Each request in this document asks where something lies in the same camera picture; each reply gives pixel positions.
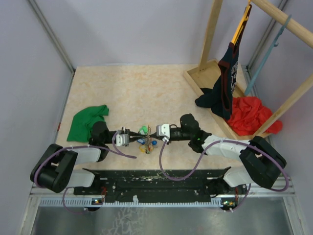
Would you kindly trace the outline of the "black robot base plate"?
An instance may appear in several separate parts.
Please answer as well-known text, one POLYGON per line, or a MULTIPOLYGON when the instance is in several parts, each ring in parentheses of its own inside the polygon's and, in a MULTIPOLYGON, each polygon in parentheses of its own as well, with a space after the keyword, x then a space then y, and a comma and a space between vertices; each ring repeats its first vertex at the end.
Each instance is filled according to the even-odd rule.
POLYGON ((228 186, 222 176, 225 169, 196 170, 183 181, 166 178, 160 170, 94 170, 95 180, 91 187, 75 187, 75 195, 99 195, 108 192, 108 187, 120 191, 196 189, 201 194, 218 195, 236 190, 228 186))

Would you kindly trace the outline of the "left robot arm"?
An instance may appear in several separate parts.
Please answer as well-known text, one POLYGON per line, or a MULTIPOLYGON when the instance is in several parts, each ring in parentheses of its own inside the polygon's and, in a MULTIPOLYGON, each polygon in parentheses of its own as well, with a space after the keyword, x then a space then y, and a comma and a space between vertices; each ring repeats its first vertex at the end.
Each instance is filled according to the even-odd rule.
POLYGON ((91 194, 102 188, 95 173, 87 169, 75 170, 80 164, 103 161, 108 153, 135 159, 135 156, 122 153, 118 147, 144 138, 147 131, 132 132, 122 128, 110 131, 103 121, 96 122, 91 128, 91 137, 87 145, 62 147, 51 144, 41 156, 30 174, 30 180, 39 188, 55 193, 66 188, 84 187, 91 194))

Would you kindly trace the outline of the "large metal keyring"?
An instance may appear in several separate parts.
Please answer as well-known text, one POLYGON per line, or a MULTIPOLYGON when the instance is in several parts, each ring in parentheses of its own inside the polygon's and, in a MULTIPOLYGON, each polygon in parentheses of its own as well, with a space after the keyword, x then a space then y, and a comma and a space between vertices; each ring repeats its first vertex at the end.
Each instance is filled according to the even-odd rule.
POLYGON ((145 136, 145 146, 146 146, 146 148, 149 148, 150 145, 151 145, 151 142, 152 142, 152 139, 149 136, 150 134, 151 134, 151 127, 148 125, 148 127, 147 127, 147 134, 145 136))

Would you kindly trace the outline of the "bunch of tagged keys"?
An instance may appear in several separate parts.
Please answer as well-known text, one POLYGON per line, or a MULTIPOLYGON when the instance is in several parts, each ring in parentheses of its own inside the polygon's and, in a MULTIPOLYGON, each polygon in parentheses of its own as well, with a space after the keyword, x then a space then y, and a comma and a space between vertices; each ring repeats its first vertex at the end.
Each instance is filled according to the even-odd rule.
POLYGON ((137 142, 140 144, 139 149, 141 152, 150 154, 153 149, 157 146, 157 141, 152 140, 151 134, 151 127, 148 126, 142 126, 139 129, 139 134, 144 135, 144 137, 141 137, 137 140, 137 142))

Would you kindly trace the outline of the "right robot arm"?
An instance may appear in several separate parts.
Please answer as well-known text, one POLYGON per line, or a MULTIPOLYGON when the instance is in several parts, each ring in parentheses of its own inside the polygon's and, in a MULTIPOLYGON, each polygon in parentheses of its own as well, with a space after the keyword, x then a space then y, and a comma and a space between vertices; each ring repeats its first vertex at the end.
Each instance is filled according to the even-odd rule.
POLYGON ((241 166, 229 168, 218 182, 219 190, 225 194, 239 185, 252 183, 275 191, 273 185, 278 177, 287 178, 284 171, 286 160, 264 138, 255 136, 242 141, 221 138, 202 130, 192 114, 180 118, 180 127, 158 125, 152 138, 162 140, 164 144, 188 141, 189 147, 201 157, 216 155, 240 161, 241 166))

